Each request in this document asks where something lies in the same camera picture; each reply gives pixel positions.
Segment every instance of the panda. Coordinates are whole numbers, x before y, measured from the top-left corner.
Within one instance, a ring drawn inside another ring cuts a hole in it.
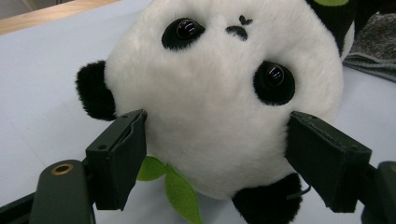
[[[289,223],[301,197],[285,159],[292,111],[328,122],[342,61],[375,13],[358,0],[154,0],[105,61],[77,75],[96,119],[148,113],[148,153],[247,223]]]

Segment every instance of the gray cloth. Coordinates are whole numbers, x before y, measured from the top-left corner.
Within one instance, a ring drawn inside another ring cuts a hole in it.
[[[396,82],[396,14],[375,14],[356,36],[344,65]]]

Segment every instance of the green felt leaf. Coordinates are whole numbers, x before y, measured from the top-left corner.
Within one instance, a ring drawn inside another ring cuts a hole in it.
[[[172,168],[166,173],[165,191],[169,203],[182,217],[192,224],[202,224],[195,190]]]
[[[147,156],[140,167],[137,180],[151,181],[155,180],[166,172],[166,165],[160,162],[157,158]]]
[[[314,0],[318,4],[321,4],[325,7],[340,7],[345,5],[349,0]]]

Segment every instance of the brass screw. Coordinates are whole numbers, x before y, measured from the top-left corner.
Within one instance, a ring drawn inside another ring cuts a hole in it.
[[[61,165],[56,166],[50,172],[52,175],[65,175],[73,170],[74,165],[70,163],[64,163]]]

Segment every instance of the panda face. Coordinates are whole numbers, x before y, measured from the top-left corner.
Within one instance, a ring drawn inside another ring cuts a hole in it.
[[[158,0],[106,61],[117,115],[148,112],[148,152],[230,198],[293,172],[292,111],[331,121],[342,92],[332,34],[305,0]]]

